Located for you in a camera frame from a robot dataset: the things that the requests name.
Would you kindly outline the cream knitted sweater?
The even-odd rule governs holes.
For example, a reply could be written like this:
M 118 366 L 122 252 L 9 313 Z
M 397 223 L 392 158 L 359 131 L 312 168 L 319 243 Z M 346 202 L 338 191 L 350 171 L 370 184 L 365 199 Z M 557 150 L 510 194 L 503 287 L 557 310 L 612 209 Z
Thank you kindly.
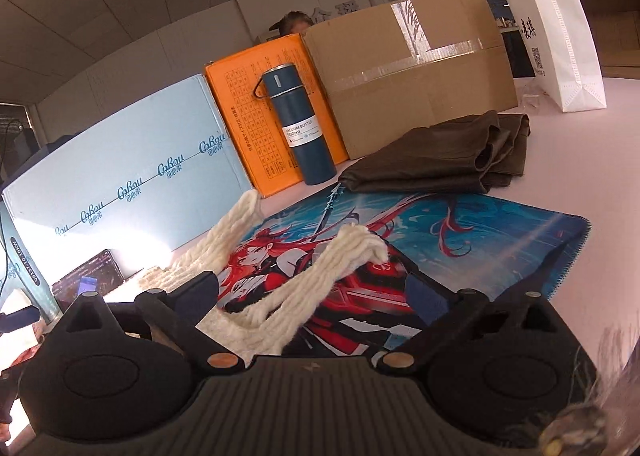
M 250 363 L 256 355 L 279 355 L 295 334 L 328 297 L 334 284 L 368 262 L 388 260 L 382 239 L 363 225 L 346 224 L 318 255 L 312 265 L 297 273 L 287 265 L 291 257 L 278 259 L 276 269 L 268 274 L 242 275 L 232 279 L 233 268 L 240 264 L 231 260 L 239 252 L 239 242 L 255 225 L 262 223 L 260 197 L 257 191 L 245 192 L 216 225 L 175 262 L 166 268 L 145 271 L 137 280 L 142 291 L 158 288 L 174 291 L 203 271 L 224 278 L 224 297 L 259 297 L 240 312 L 213 307 L 196 328 Z

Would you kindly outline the small blue box at left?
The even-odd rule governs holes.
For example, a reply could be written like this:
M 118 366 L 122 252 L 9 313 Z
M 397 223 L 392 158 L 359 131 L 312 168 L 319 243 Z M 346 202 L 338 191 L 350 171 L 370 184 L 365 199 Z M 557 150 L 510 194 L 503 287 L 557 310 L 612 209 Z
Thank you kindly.
M 51 288 L 23 244 L 5 203 L 1 203 L 1 304 L 21 291 L 49 324 L 62 314 Z

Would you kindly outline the white pink cloth at left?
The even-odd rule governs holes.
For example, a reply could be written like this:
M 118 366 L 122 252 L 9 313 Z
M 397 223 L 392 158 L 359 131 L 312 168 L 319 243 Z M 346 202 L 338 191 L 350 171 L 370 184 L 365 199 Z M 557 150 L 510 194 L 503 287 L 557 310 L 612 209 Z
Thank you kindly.
M 47 324 L 39 320 L 32 326 L 36 343 L 23 351 L 13 363 L 1 372 L 1 454 L 9 455 L 8 443 L 12 440 L 11 424 L 13 417 L 11 410 L 17 400 L 18 386 L 25 372 L 27 363 L 36 355 L 43 344 Z

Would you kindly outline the anime print desk mat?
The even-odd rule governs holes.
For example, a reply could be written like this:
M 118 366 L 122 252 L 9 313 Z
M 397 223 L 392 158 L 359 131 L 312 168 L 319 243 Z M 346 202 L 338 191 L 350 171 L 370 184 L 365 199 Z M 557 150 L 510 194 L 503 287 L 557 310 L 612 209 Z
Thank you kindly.
M 421 272 L 456 293 L 511 299 L 526 291 L 552 296 L 590 231 L 583 217 L 486 195 L 352 193 L 341 184 L 308 196 L 250 231 L 231 258 L 232 279 L 262 275 L 285 257 L 297 273 L 346 224 L 384 239 L 388 260 L 367 263 L 337 281 L 286 346 L 289 356 L 363 355 L 396 349 L 426 326 L 407 302 L 406 280 Z M 218 305 L 239 312 L 266 292 Z

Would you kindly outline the black smartphone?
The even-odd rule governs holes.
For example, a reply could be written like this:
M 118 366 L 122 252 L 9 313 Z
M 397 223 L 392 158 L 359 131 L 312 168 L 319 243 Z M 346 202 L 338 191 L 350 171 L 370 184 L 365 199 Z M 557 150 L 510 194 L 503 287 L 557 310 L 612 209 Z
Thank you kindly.
M 105 296 L 122 283 L 122 271 L 112 253 L 104 249 L 54 283 L 52 293 L 61 311 L 65 312 L 78 296 L 91 291 Z

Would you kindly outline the light blue Corou carton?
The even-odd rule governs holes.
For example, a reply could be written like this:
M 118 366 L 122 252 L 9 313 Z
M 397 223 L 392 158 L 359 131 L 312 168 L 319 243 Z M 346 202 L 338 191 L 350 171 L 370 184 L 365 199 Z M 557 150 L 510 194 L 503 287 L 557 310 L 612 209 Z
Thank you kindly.
M 75 135 L 3 198 L 53 284 L 103 250 L 126 276 L 168 265 L 251 186 L 206 79 L 195 75 Z

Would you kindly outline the folded dark brown garment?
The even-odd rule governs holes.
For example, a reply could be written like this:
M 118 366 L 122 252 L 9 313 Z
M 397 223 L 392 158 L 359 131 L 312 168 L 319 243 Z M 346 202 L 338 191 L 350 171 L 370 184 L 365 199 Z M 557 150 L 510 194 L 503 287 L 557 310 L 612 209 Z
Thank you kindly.
M 414 128 L 346 168 L 354 193 L 480 193 L 524 175 L 526 114 L 489 111 Z

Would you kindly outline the orange cardboard box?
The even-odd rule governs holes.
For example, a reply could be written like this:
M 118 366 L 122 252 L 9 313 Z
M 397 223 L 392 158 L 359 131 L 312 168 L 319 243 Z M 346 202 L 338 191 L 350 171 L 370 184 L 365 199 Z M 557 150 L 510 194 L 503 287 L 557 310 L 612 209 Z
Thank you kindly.
M 270 68 L 288 63 L 296 66 L 302 79 L 334 163 L 344 163 L 348 154 L 302 36 L 277 38 L 204 68 L 250 182 L 263 197 L 303 181 L 277 113 L 266 99 L 265 88 L 258 84 Z

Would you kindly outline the dark blue vacuum bottle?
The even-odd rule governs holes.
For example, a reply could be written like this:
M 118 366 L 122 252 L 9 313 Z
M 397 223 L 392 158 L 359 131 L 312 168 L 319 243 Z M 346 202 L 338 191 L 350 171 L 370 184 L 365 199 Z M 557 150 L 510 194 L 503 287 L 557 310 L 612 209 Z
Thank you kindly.
M 263 72 L 253 91 L 258 99 L 260 85 L 278 115 L 304 182 L 318 185 L 332 179 L 336 175 L 334 161 L 296 66 L 283 63 Z

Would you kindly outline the brown cardboard box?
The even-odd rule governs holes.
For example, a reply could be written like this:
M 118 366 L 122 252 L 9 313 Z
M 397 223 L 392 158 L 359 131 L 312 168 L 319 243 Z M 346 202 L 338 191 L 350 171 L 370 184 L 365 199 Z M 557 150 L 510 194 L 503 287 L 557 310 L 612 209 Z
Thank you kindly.
M 400 0 L 318 23 L 303 42 L 351 159 L 413 128 L 518 104 L 487 0 Z

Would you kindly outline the white paper shopping bag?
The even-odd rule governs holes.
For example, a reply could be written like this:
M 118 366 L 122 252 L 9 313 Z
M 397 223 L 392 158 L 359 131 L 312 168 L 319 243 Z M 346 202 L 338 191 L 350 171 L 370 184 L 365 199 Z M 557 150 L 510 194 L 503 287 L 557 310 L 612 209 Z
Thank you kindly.
M 540 88 L 564 113 L 606 108 L 596 46 L 580 0 L 506 0 Z

